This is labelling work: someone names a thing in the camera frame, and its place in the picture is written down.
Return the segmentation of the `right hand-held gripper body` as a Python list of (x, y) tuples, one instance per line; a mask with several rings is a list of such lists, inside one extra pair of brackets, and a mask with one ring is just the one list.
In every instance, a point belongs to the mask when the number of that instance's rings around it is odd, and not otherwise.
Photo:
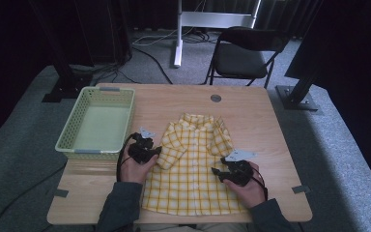
[(230, 180), (234, 184), (244, 187), (253, 176), (253, 168), (247, 159), (255, 158), (256, 154), (244, 150), (234, 150), (226, 156), (228, 172), (221, 175), (221, 180)]

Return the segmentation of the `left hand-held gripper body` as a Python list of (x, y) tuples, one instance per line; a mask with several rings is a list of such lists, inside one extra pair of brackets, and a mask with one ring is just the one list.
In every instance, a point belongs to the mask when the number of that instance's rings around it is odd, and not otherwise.
[(157, 154), (157, 149), (154, 148), (154, 136), (153, 132), (140, 128), (139, 132), (132, 135), (135, 142), (129, 145), (129, 156), (137, 163), (147, 163)]

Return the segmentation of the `white desk frame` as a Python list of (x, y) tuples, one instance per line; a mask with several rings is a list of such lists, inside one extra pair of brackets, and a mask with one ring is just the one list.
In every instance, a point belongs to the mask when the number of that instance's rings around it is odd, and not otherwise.
[(177, 39), (174, 56), (175, 68), (179, 68), (182, 64), (184, 27), (224, 29), (232, 26), (245, 26), (253, 28), (257, 20), (262, 0), (255, 0), (253, 10), (250, 14), (209, 13), (198, 11), (186, 12), (183, 10), (183, 0), (177, 0), (177, 2)]

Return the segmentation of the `black folding chair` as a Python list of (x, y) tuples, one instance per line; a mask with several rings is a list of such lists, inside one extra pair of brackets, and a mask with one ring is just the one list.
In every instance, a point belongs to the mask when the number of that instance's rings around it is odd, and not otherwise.
[(221, 32), (204, 84), (213, 84), (215, 78), (248, 79), (250, 86), (256, 79), (270, 82), (275, 58), (288, 41), (288, 34), (278, 30), (257, 30), (233, 26)]

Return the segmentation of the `black metal stand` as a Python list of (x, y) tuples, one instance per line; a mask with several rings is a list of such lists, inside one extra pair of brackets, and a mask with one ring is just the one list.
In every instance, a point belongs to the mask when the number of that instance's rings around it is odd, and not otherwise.
[(43, 102), (60, 102), (62, 99), (76, 99), (80, 91), (89, 86), (93, 76), (88, 73), (75, 73), (67, 62), (65, 52), (51, 26), (46, 13), (43, 11), (41, 0), (28, 0), (43, 34), (48, 42), (47, 51), (50, 60), (58, 74), (58, 80), (51, 92), (45, 94)]
[(313, 0), (316, 4), (306, 28), (301, 45), (297, 50), (287, 72), (288, 77), (298, 80), (295, 86), (277, 85), (275, 87), (278, 96), (285, 109), (317, 111), (318, 106), (309, 94), (309, 89), (316, 80), (318, 71), (317, 27), (320, 21), (318, 13), (323, 6), (324, 0)]

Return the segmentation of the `person's left hand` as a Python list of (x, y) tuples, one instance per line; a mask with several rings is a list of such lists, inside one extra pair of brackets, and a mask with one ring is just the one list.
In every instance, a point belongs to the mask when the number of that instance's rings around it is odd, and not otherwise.
[(140, 164), (129, 156), (126, 148), (120, 165), (120, 181), (143, 185), (148, 173), (155, 166), (157, 158), (158, 155), (154, 155), (148, 162)]

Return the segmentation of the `yellow checked shirt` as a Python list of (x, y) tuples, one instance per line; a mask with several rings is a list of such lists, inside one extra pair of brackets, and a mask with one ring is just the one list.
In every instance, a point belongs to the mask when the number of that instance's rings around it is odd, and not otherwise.
[(225, 171), (221, 160), (234, 151), (220, 118), (183, 114), (168, 124), (157, 164), (148, 174), (142, 208), (175, 216), (239, 214), (244, 206), (213, 173)]

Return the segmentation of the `person's right hand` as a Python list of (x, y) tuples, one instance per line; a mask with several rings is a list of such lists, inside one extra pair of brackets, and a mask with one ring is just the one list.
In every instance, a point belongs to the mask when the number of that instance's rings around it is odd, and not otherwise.
[(223, 184), (238, 196), (247, 209), (265, 202), (268, 198), (264, 180), (259, 173), (259, 166), (253, 162), (249, 164), (253, 168), (253, 176), (244, 187), (240, 187), (227, 179), (223, 181)]

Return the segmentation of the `light green plastic basket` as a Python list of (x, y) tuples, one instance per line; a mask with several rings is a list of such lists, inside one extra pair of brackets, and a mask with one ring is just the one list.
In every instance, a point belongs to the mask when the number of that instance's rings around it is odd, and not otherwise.
[(135, 90), (84, 87), (55, 145), (70, 160), (116, 160), (130, 134)]

